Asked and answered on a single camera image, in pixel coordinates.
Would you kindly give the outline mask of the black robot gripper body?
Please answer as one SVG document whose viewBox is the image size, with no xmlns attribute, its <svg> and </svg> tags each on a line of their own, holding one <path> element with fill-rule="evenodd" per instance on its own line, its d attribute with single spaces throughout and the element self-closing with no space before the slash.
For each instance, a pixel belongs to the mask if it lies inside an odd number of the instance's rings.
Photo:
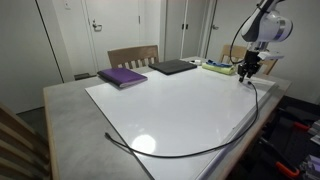
<svg viewBox="0 0 320 180">
<path fill-rule="evenodd" d="M 258 52 L 247 50 L 244 62 L 238 66 L 238 74 L 246 75 L 248 71 L 255 71 L 256 73 L 260 68 L 260 65 L 258 64 L 260 60 Z"/>
</svg>

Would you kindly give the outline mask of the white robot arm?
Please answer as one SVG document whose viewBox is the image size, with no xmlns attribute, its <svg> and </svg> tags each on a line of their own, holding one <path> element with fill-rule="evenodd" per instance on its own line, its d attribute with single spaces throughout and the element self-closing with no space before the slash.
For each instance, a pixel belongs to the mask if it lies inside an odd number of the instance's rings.
<svg viewBox="0 0 320 180">
<path fill-rule="evenodd" d="M 250 78 L 260 69 L 261 60 L 277 60 L 284 57 L 277 51 L 268 51 L 270 42 L 282 42 L 292 30 L 293 22 L 276 10 L 278 3 L 284 0 L 261 0 L 253 14 L 241 28 L 242 38 L 249 43 L 244 61 L 238 66 L 239 81 Z"/>
</svg>

